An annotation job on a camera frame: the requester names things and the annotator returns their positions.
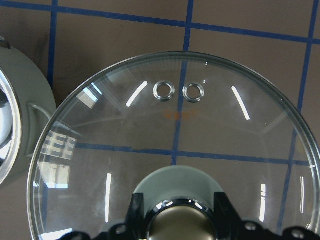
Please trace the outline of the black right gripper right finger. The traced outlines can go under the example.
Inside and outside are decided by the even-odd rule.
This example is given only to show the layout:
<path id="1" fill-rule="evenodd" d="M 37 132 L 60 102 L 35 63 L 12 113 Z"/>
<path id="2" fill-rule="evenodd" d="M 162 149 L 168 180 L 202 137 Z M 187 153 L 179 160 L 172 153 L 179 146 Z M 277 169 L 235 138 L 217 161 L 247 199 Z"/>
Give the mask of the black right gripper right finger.
<path id="1" fill-rule="evenodd" d="M 243 220 L 224 192 L 214 194 L 213 227 L 218 240 L 318 240 L 306 228 L 293 226 L 275 234 L 252 220 Z"/>

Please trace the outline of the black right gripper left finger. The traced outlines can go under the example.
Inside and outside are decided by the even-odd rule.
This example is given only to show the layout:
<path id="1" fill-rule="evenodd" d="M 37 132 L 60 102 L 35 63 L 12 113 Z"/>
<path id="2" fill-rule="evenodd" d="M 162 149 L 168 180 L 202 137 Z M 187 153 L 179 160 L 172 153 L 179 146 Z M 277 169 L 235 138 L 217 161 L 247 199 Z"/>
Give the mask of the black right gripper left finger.
<path id="1" fill-rule="evenodd" d="M 147 240 L 152 211 L 146 211 L 143 193 L 134 193 L 126 217 L 108 226 L 94 240 Z"/>

